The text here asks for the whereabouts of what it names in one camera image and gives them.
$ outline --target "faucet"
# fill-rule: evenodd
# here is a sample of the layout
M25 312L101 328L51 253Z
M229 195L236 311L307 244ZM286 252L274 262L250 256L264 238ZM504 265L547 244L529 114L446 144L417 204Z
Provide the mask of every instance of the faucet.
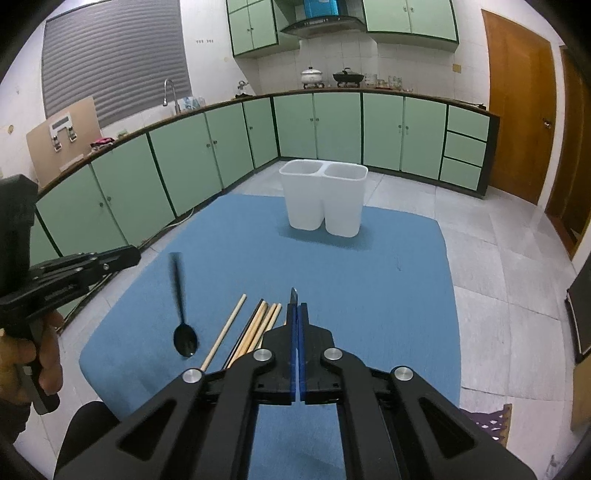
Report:
M168 105L168 102L166 101L166 87L167 87L167 85L168 85L169 82L170 82L170 85L173 87L174 113L176 115L178 115L181 112L181 108L178 106L177 92L174 89L174 82L171 79L166 79L164 81L164 102L162 102L162 106L167 106Z

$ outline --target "drawer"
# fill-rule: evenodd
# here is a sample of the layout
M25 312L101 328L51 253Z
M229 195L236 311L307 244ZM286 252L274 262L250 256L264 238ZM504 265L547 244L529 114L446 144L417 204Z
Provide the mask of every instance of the drawer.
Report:
M480 180L480 169L474 165L443 157L439 179L470 190L476 190Z
M490 118L486 115L450 105L447 129L486 141L489 121Z
M447 132L444 155L450 158L467 161L477 167L482 167L486 143L473 138Z

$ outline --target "blue carpet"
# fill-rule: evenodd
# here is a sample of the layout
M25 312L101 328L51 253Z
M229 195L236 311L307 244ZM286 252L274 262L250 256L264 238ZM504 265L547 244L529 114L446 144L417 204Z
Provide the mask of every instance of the blue carpet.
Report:
M168 253L183 253L187 317L201 341L174 349L178 324ZM308 303L310 322L367 366L408 365L457 405L460 340L452 278L434 220L365 207L359 235L290 228L283 198L230 194L190 220L96 329L80 367L123 418L199 367L242 293L248 298L209 368L221 368L258 300ZM282 310L280 321L285 319ZM250 478L344 479L335 406L263 406Z

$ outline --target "countertop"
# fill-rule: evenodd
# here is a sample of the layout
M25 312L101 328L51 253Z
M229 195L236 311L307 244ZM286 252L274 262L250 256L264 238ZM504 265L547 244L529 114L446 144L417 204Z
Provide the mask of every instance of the countertop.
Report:
M181 120L183 118L187 118L192 115L198 115L200 113L207 112L208 110L212 110L212 109L219 108L222 106L232 105L233 103L239 103L239 102L254 100L254 99L258 99L258 98L269 98L269 97L276 97L276 96L282 96L282 95L295 95L298 93L322 93L322 92L372 92L372 93L381 93L381 94L386 94L386 95L401 95L401 96L408 96L408 97L413 97L413 98L420 98L420 99L424 99L424 100L433 100L436 102L448 103L449 105L455 105L455 106L458 106L458 107L461 107L461 108L464 108L467 110L472 110L474 112L481 113L482 115L496 116L494 113L490 113L488 110L482 110L482 109L479 109L478 107L473 106L469 103L464 103L464 102L461 102L459 100L455 100L452 98L434 97L434 96L428 96L428 95L419 95L418 93L398 92L396 90L375 89L375 88L366 88L366 87L362 87L362 88L330 87L330 88L321 88L321 89L311 88L311 89L290 90L288 92L266 93L264 95L255 95L255 96L248 96L248 97L233 98L233 99L228 100L226 102L214 103L212 105L207 105L207 106L200 108L200 109L189 110L187 112L180 113L178 115L174 115L174 116L165 118L165 119L160 120L156 123L148 125L147 127L140 128L139 130L136 130L128 135L125 135L121 139L115 140L115 142L112 145L102 148L101 150L92 152L89 155L85 156L80 161L72 164L70 167L65 169L58 177L53 179L51 182L49 182L43 188L40 188L39 189L39 198L43 197L47 192L49 192L53 187L58 185L61 181L66 179L68 176L72 175L77 170L80 170L85 165L88 165L89 163L91 163L93 160L97 159L101 155L104 155L105 153L110 152L114 148L116 148L116 147L130 141L130 140L133 140L134 138L140 137L140 136L144 135L145 133L150 132L151 130L154 130L159 127L163 127L164 125L168 125L168 124L175 122L177 120Z

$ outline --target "white bin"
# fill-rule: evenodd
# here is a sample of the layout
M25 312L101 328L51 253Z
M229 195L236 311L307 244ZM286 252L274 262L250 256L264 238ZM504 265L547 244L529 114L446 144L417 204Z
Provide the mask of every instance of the white bin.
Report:
M290 225L300 230L316 230L324 220L322 176L324 162L291 160L279 170Z
M351 237L359 233L368 168L351 163L330 163L323 169L322 191L326 230Z

